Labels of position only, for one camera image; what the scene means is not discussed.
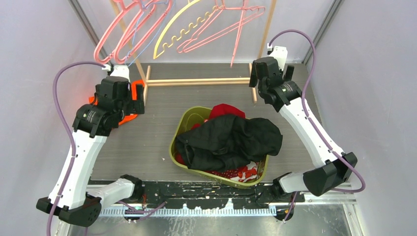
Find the red cloth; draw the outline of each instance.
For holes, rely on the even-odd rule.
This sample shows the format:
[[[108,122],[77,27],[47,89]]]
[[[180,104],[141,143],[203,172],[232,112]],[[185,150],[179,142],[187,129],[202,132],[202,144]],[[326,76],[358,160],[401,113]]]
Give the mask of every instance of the red cloth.
[[[233,107],[231,105],[228,104],[219,104],[217,106],[214,106],[213,109],[210,112],[210,116],[208,117],[208,119],[213,119],[219,116],[223,116],[223,115],[228,115],[228,114],[232,114],[232,115],[236,115],[238,117],[241,118],[246,118],[246,115],[243,111],[237,109],[236,107]],[[195,129],[197,127],[200,127],[201,124],[194,124],[193,127],[191,129]],[[175,155],[175,160],[182,164],[185,165],[184,160],[182,159],[181,155],[179,153],[177,153]],[[247,166],[242,166],[238,169],[235,170],[227,170],[226,172],[222,173],[222,172],[218,172],[218,171],[206,171],[207,173],[216,175],[216,176],[220,176],[220,177],[224,177],[224,178],[233,178],[233,177],[239,177],[242,178],[243,177],[243,173],[245,173],[246,178],[250,177],[250,176],[254,176],[257,174],[257,170],[256,169],[250,169],[248,170]]]

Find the olive green plastic bin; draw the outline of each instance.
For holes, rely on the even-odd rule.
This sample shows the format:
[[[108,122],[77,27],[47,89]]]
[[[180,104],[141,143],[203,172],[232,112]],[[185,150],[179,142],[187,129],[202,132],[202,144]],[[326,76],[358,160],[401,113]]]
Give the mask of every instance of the olive green plastic bin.
[[[269,159],[268,155],[266,155],[265,158],[262,161],[259,162],[259,165],[258,165],[258,179],[253,179],[253,180],[250,180],[246,183],[242,183],[242,182],[234,181],[234,180],[231,180],[231,179],[228,179],[228,178],[223,178],[223,177],[220,177],[220,176],[212,175],[212,174],[209,174],[209,173],[204,172],[204,171],[191,170],[191,169],[188,169],[187,166],[182,165],[175,160],[175,154],[177,152],[176,149],[175,149],[175,145],[174,145],[175,137],[179,134],[184,133],[185,131],[190,130],[194,124],[197,124],[197,123],[203,124],[204,120],[209,118],[210,112],[211,112],[211,109],[207,108],[207,107],[192,107],[192,108],[188,109],[184,113],[184,115],[182,115],[182,118],[179,121],[179,125],[177,127],[177,131],[175,132],[174,137],[173,137],[172,142],[171,142],[171,145],[170,145],[169,153],[170,153],[171,160],[177,166],[179,166],[180,168],[182,168],[183,170],[185,170],[187,172],[190,172],[193,175],[203,176],[205,178],[215,180],[219,183],[226,184],[226,185],[236,187],[236,188],[248,188],[252,185],[255,185],[255,184],[261,182],[262,179],[265,176],[265,172],[267,171],[267,165],[268,165],[268,159]]]

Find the wooden clothes rack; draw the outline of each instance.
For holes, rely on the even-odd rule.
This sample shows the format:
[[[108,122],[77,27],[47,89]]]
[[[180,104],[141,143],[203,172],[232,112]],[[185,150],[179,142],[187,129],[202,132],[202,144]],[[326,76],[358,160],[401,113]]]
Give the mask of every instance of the wooden clothes rack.
[[[193,0],[193,1],[189,1],[189,4],[193,2],[197,2],[200,0]],[[262,39],[262,44],[260,45],[260,51],[258,54],[258,58],[260,58],[262,56],[262,52],[263,49],[265,47],[266,44],[266,40],[267,40],[267,36],[268,36],[268,31],[269,31],[269,27],[272,21],[272,17],[273,17],[273,12],[276,6],[276,2],[277,0],[271,0],[271,5],[270,5],[270,10],[268,13],[268,19],[267,19],[267,23],[265,25],[265,29],[264,29],[264,34],[263,34],[263,39]],[[118,5],[116,4],[116,2],[114,2],[113,0],[110,0],[110,3],[113,7],[113,10],[117,15],[120,14],[120,9],[118,7]],[[122,29],[123,32],[126,32],[126,23],[124,22],[123,19],[121,19],[119,21],[119,25]],[[132,42],[128,42],[128,46],[130,47],[130,49],[133,49],[133,45]],[[144,100],[146,103],[147,100],[147,95],[148,95],[148,89],[149,87],[157,87],[157,86],[189,86],[189,85],[248,85],[249,84],[249,79],[250,79],[250,72],[252,70],[252,63],[248,64],[248,69],[249,69],[249,73],[248,73],[248,77],[243,77],[243,78],[204,78],[204,79],[163,79],[163,80],[152,80],[150,78],[150,72],[151,72],[151,66],[148,65],[147,67],[147,71],[146,74],[142,68],[142,65],[139,61],[139,59],[135,60],[135,64],[138,68],[139,74],[141,75],[141,78],[145,84],[145,89],[144,89]],[[256,89],[255,88],[250,88],[251,92],[252,92],[252,100],[253,103],[257,103],[258,99],[257,99],[257,93],[256,93]]]

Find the gray floor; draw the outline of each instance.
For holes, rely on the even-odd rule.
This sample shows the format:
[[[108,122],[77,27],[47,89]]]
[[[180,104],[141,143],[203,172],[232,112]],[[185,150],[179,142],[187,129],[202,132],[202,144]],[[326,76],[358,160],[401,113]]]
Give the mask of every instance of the gray floor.
[[[248,77],[248,66],[236,64],[231,70],[224,65],[200,64],[197,70],[195,64],[152,64],[151,70],[152,79],[218,78],[225,74]],[[293,81],[300,88],[307,76],[305,65],[295,64]],[[134,81],[138,77],[138,72],[132,68],[131,79]],[[318,116],[311,88],[307,91],[307,100]],[[168,147],[187,109],[213,107],[220,103],[239,108],[249,118],[267,118],[281,130],[284,136],[282,149],[269,159],[264,181],[272,181],[289,171],[313,168],[306,148],[292,127],[259,97],[258,103],[253,104],[248,85],[151,87],[145,114],[112,131],[97,158],[91,178],[112,180],[130,174],[142,180],[205,180],[178,168],[169,158]]]
[[[342,205],[296,206],[286,222],[272,216],[151,217],[127,224],[122,217],[99,217],[89,236],[350,236]],[[72,226],[69,236],[84,236],[85,229]]]

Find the pile of clothes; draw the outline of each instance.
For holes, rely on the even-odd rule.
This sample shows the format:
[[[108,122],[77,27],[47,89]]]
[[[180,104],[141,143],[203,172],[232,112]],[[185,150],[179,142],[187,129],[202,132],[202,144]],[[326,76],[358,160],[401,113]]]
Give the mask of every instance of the pile of clothes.
[[[246,119],[239,109],[220,104],[203,124],[175,138],[175,159],[189,169],[247,182],[258,178],[258,164],[282,145],[278,127],[265,118]]]

